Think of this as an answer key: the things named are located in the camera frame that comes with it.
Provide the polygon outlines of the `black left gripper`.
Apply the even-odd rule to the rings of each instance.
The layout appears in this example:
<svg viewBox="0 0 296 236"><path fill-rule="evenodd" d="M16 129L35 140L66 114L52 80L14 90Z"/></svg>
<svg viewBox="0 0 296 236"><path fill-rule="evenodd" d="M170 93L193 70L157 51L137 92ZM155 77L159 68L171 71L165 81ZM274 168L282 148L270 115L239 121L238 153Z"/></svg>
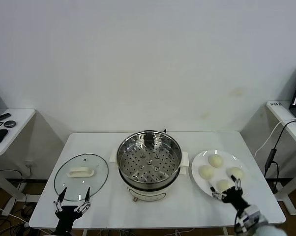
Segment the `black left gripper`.
<svg viewBox="0 0 296 236"><path fill-rule="evenodd" d="M59 194L57 200L53 201L55 205L55 215L59 220L56 226L56 232L70 232L74 221L81 218L83 216L82 212L86 212L91 206L90 187L87 190L84 202L79 206L71 205L62 207L66 191L67 188L65 187Z"/></svg>

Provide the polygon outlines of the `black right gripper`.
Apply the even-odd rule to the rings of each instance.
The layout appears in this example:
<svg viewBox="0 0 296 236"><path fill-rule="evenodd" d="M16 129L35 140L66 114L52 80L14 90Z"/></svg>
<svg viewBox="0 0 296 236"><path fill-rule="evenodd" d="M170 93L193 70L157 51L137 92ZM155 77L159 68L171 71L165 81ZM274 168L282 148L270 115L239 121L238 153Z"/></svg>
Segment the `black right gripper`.
<svg viewBox="0 0 296 236"><path fill-rule="evenodd" d="M235 188L229 188L224 192L216 191L213 185L208 181L211 195L216 199L222 199L223 203L230 203L235 209L245 209L249 204L242 198L243 190L241 179L231 175L232 181L235 183Z"/></svg>

